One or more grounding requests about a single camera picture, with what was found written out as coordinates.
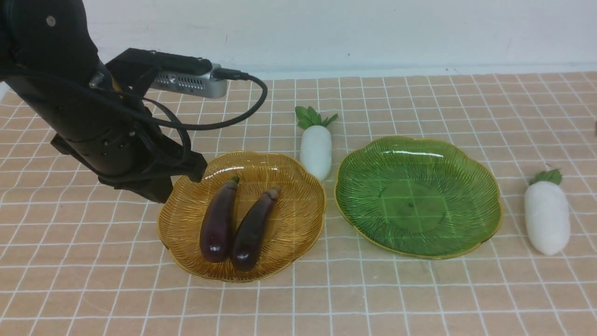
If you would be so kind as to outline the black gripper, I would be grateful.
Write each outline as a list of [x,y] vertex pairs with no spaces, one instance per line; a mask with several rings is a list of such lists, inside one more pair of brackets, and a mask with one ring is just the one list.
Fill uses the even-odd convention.
[[165,204],[172,177],[203,178],[203,155],[190,149],[189,139],[177,143],[156,124],[139,120],[151,115],[140,100],[32,75],[11,75],[7,83],[54,129],[52,145],[105,185]]

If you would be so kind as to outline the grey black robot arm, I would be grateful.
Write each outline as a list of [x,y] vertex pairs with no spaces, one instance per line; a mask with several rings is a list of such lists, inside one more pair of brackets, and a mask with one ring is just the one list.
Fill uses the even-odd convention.
[[51,145],[100,183],[165,203],[173,176],[200,182],[204,157],[147,121],[142,101],[159,74],[197,75],[195,57],[129,48],[104,63],[81,0],[1,2],[1,80],[55,132]]

